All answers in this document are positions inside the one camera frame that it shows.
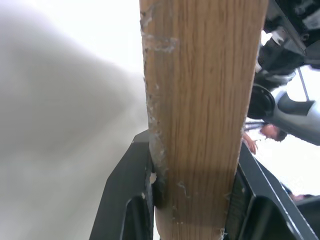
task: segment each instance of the black machine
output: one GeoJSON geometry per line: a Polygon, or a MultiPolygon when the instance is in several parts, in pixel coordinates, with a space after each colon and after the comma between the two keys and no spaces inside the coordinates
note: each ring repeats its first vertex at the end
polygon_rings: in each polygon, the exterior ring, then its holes
{"type": "MultiPolygon", "coordinates": [[[[297,68],[320,69],[320,0],[269,0],[248,117],[320,146],[320,102],[296,102],[286,85],[297,68]]],[[[138,134],[109,176],[90,240],[152,240],[157,182],[148,131],[138,134]]],[[[295,204],[243,144],[225,240],[319,240],[320,197],[295,204]]]]}

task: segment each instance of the person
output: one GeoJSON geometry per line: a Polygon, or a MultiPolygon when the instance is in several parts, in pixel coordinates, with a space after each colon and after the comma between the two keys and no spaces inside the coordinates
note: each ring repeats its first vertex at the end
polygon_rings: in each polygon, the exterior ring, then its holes
{"type": "MultiPolygon", "coordinates": [[[[281,130],[279,127],[272,124],[263,125],[259,131],[259,134],[264,136],[267,139],[273,139],[277,142],[282,142],[288,135],[285,131],[281,130]]],[[[247,132],[243,134],[243,140],[245,141],[249,150],[253,154],[256,154],[257,152],[256,140],[252,140],[252,138],[248,135],[247,132]]]]}

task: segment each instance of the gray metal part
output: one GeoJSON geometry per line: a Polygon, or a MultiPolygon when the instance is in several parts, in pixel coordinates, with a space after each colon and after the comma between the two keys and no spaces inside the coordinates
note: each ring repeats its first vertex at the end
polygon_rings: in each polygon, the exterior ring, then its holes
{"type": "Polygon", "coordinates": [[[271,93],[276,105],[273,116],[266,117],[264,120],[301,140],[320,146],[320,102],[312,105],[307,116],[286,114],[279,110],[277,105],[286,92],[285,88],[280,87],[271,93]]]}

